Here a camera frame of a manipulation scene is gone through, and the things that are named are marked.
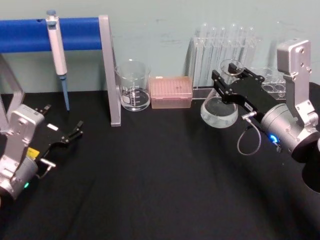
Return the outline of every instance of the gray cable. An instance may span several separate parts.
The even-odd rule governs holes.
[[[245,120],[256,130],[256,132],[257,132],[257,134],[258,134],[258,137],[259,137],[259,143],[258,143],[257,148],[256,148],[253,152],[251,152],[251,153],[244,153],[244,152],[242,152],[242,151],[240,150],[240,141],[241,141],[241,139],[243,138],[243,136],[244,136],[245,133],[246,133],[246,130],[244,130],[243,133],[240,135],[240,137],[239,137],[239,139],[238,139],[238,142],[236,143],[236,148],[237,148],[237,150],[238,150],[238,152],[239,152],[240,154],[242,154],[242,155],[244,155],[244,156],[251,156],[251,155],[253,155],[253,154],[256,154],[256,153],[259,151],[259,149],[260,149],[260,146],[261,146],[261,134],[260,134],[259,129],[251,122],[251,120],[250,120],[249,118],[246,118]]]

